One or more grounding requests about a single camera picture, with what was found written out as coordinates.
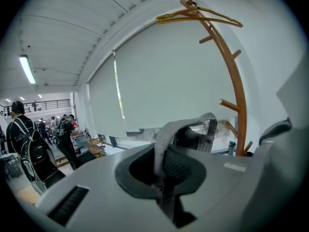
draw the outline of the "black cap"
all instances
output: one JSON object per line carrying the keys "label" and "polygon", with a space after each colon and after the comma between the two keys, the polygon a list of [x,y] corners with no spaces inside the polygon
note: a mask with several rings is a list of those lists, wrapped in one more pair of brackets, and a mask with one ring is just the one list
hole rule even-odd
{"label": "black cap", "polygon": [[16,114],[24,114],[25,113],[24,104],[21,101],[14,101],[12,104],[11,111]]}
{"label": "black cap", "polygon": [[70,114],[69,116],[68,116],[68,118],[69,117],[71,117],[73,120],[75,120],[75,118],[74,118],[74,115],[73,114]]}

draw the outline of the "person in black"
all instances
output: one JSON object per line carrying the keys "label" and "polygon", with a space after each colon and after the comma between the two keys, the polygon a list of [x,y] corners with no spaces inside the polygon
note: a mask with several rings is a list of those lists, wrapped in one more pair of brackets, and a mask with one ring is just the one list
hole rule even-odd
{"label": "person in black", "polygon": [[1,153],[6,154],[4,142],[6,142],[4,132],[2,131],[2,128],[0,126],[0,145],[1,145]]}
{"label": "person in black", "polygon": [[[11,108],[11,116],[14,120],[19,118],[28,130],[33,128],[32,120],[25,116],[24,104],[21,101],[13,102]],[[14,122],[11,122],[6,129],[6,140],[9,153],[20,154],[23,137],[24,133]]]}
{"label": "person in black", "polygon": [[34,111],[37,111],[37,101],[34,101],[34,103],[32,103],[32,107],[34,109]]}
{"label": "person in black", "polygon": [[51,145],[52,144],[52,142],[50,141],[50,139],[49,139],[49,137],[48,137],[48,134],[47,134],[47,132],[46,132],[46,124],[44,123],[44,120],[43,120],[43,118],[41,118],[41,121],[40,121],[40,130],[41,130],[41,135],[42,135],[42,137],[44,138],[44,139],[46,139],[48,142],[49,142],[49,144]]}
{"label": "person in black", "polygon": [[80,166],[80,164],[77,160],[70,136],[80,135],[80,133],[77,133],[74,130],[73,122],[74,122],[74,115],[72,114],[67,116],[67,119],[64,121],[64,135],[60,137],[59,150],[68,159],[72,169],[75,170]]}

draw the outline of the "roller blind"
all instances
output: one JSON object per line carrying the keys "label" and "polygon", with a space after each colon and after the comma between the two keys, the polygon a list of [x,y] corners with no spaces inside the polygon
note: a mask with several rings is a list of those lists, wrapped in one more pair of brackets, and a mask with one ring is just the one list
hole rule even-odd
{"label": "roller blind", "polygon": [[213,112],[236,112],[218,104],[235,102],[227,67],[214,41],[196,21],[154,24],[116,51],[126,127],[162,127],[169,121]]}
{"label": "roller blind", "polygon": [[113,56],[89,83],[90,106],[98,134],[126,137],[117,95]]}

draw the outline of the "white label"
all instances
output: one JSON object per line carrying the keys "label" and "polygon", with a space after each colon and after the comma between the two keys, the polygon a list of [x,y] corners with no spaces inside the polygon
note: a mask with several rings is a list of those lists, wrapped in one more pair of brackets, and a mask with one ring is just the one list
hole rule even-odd
{"label": "white label", "polygon": [[223,166],[226,167],[226,168],[229,168],[229,169],[236,170],[236,171],[241,171],[241,172],[246,171],[246,167],[239,166],[239,165],[236,165],[236,164],[230,163],[230,162],[226,162]]}

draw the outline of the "railing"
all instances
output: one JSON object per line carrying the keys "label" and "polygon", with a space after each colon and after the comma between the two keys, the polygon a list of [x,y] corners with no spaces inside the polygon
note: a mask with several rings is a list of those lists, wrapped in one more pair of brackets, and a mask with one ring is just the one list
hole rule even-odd
{"label": "railing", "polygon": [[[56,100],[56,101],[39,101],[33,103],[24,103],[25,113],[35,113],[37,111],[70,107],[70,100]],[[10,116],[11,106],[0,107],[0,113],[3,116]]]}
{"label": "railing", "polygon": [[4,115],[4,106],[0,105],[0,115]]}

